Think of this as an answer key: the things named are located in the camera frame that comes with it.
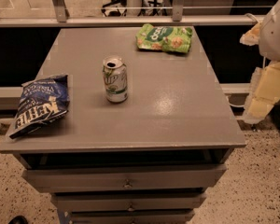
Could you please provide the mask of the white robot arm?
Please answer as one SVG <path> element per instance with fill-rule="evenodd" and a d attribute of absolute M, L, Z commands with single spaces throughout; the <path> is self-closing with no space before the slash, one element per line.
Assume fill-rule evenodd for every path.
<path fill-rule="evenodd" d="M 248 46 L 258 45 L 259 54 L 270 60 L 267 66 L 255 69 L 245 99 L 243 120 L 257 124 L 280 102 L 280 0 L 262 22 L 242 35 L 240 42 Z"/>

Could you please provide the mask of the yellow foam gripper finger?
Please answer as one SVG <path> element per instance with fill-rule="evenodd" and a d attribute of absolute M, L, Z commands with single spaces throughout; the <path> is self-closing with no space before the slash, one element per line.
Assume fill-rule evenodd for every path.
<path fill-rule="evenodd" d="M 265 68 L 257 67 L 250 80 L 245 99 L 243 120 L 257 124 L 264 120 L 280 101 L 280 62 L 271 61 Z"/>
<path fill-rule="evenodd" d="M 249 31 L 243 34 L 240 38 L 240 43 L 247 46 L 254 46 L 259 43 L 259 31 L 261 23 L 255 24 Z"/>

